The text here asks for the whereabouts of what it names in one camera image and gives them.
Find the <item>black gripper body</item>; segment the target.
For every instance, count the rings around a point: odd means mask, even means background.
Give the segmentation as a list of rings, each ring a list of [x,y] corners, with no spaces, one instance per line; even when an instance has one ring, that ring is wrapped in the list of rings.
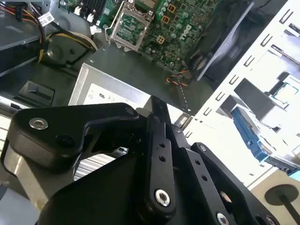
[[[172,156],[127,155],[59,190],[40,225],[210,225],[190,167]]]

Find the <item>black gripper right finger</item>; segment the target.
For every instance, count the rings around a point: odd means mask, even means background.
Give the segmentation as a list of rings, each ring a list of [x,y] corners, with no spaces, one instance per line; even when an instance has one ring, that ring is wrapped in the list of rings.
[[[276,217],[203,143],[189,145],[175,125],[172,144],[176,214],[172,225],[277,225]]]

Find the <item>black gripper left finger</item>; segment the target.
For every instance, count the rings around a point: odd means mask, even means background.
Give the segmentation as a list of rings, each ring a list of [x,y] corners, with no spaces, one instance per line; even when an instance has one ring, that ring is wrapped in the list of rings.
[[[172,156],[167,105],[125,103],[24,109],[6,139],[6,170],[41,212],[59,190],[127,155]]]

